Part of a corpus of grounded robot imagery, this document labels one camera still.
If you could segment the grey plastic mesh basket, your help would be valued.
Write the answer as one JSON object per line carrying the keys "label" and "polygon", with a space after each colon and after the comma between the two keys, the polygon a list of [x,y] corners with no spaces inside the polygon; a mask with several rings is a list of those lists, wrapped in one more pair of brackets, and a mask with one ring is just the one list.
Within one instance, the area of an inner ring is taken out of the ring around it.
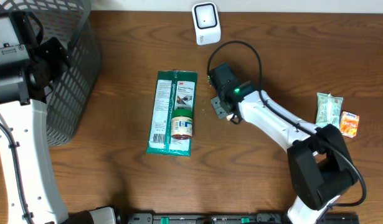
{"label": "grey plastic mesh basket", "polygon": [[71,67],[45,88],[47,94],[47,142],[67,144],[78,124],[101,71],[102,56],[88,21],[87,0],[0,0],[0,13],[30,11],[34,32],[44,30],[44,40],[57,38],[66,48]]}

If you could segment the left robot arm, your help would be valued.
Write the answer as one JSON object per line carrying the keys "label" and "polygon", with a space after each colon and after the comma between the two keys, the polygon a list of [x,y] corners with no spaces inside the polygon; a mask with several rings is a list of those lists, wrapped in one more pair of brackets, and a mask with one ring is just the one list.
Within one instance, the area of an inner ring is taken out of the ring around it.
{"label": "left robot arm", "polygon": [[9,223],[119,223],[111,205],[69,214],[47,142],[46,87],[71,68],[66,48],[45,40],[28,11],[0,13],[0,158]]}

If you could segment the green 3M gloves package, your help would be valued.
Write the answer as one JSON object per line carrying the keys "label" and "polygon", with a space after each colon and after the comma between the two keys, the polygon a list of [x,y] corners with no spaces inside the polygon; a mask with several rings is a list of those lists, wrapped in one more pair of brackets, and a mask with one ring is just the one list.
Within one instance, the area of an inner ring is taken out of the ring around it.
{"label": "green 3M gloves package", "polygon": [[159,71],[156,80],[153,114],[149,130],[148,154],[171,156],[191,155],[192,138],[177,140],[171,137],[172,113],[176,109],[193,112],[197,87],[197,72],[182,70]]}

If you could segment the mint green wipes packet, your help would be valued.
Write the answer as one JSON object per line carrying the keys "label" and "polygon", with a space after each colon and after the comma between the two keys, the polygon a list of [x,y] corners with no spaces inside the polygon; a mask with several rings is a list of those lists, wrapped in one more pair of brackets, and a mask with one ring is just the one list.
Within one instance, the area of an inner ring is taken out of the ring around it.
{"label": "mint green wipes packet", "polygon": [[343,97],[332,96],[330,93],[317,93],[317,98],[316,125],[323,128],[327,124],[332,124],[339,128]]}

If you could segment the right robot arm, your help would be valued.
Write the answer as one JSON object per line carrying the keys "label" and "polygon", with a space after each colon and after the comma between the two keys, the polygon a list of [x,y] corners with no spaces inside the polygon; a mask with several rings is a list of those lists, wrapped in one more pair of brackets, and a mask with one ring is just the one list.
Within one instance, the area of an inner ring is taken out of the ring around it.
{"label": "right robot arm", "polygon": [[218,105],[261,129],[288,157],[297,198],[288,209],[292,223],[318,223],[330,206],[358,181],[346,143],[332,124],[323,128],[299,119],[251,82],[242,83],[226,64],[208,71]]}

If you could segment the green lid glass jar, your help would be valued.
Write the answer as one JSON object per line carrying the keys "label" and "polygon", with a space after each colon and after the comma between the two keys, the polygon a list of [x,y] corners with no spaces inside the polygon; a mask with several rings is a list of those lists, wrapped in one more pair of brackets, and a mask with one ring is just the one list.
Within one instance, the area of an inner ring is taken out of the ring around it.
{"label": "green lid glass jar", "polygon": [[171,137],[177,140],[192,138],[193,112],[189,109],[176,109],[172,113]]}

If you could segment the orange tissue pack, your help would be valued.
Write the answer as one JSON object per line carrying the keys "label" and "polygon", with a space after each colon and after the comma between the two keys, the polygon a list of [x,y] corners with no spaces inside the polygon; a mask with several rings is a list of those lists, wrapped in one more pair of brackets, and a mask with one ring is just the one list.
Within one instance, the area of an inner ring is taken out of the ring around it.
{"label": "orange tissue pack", "polygon": [[357,135],[359,116],[347,111],[341,113],[339,129],[343,136],[354,138]]}
{"label": "orange tissue pack", "polygon": [[227,115],[227,116],[226,116],[227,121],[230,121],[230,120],[232,119],[232,117],[233,117],[233,114],[229,114],[229,115]]}

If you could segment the white barcode scanner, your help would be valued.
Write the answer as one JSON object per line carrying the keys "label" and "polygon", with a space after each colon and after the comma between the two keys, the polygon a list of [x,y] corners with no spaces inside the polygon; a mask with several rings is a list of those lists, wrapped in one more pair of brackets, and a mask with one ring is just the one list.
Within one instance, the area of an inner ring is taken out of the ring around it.
{"label": "white barcode scanner", "polygon": [[193,5],[191,12],[197,45],[219,42],[221,28],[217,6],[213,2],[201,2]]}

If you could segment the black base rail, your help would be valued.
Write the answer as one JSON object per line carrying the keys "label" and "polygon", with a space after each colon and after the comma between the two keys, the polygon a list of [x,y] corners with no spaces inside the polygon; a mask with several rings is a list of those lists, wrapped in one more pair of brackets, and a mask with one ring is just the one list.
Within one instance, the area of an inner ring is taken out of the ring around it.
{"label": "black base rail", "polygon": [[238,215],[184,215],[135,213],[128,217],[128,224],[291,224],[282,213],[255,213]]}

